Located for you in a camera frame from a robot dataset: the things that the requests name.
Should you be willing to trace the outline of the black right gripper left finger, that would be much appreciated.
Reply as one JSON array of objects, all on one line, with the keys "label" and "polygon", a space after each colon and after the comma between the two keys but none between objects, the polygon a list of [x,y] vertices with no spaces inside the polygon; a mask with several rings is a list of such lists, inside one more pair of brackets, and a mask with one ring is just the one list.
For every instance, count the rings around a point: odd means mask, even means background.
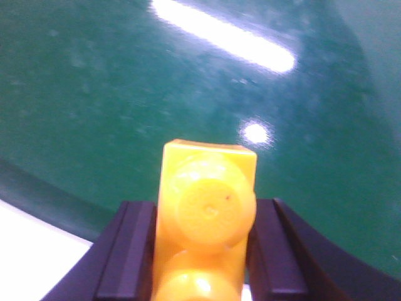
[{"label": "black right gripper left finger", "polygon": [[156,206],[124,201],[44,300],[150,300]]}]

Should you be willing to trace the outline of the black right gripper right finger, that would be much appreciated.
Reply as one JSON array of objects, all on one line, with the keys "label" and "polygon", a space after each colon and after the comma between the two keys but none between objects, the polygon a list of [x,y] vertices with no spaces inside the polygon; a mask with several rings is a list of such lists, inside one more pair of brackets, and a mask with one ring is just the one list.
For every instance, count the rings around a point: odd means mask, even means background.
[{"label": "black right gripper right finger", "polygon": [[347,253],[283,201],[258,199],[247,243],[253,300],[400,300],[400,281]]}]

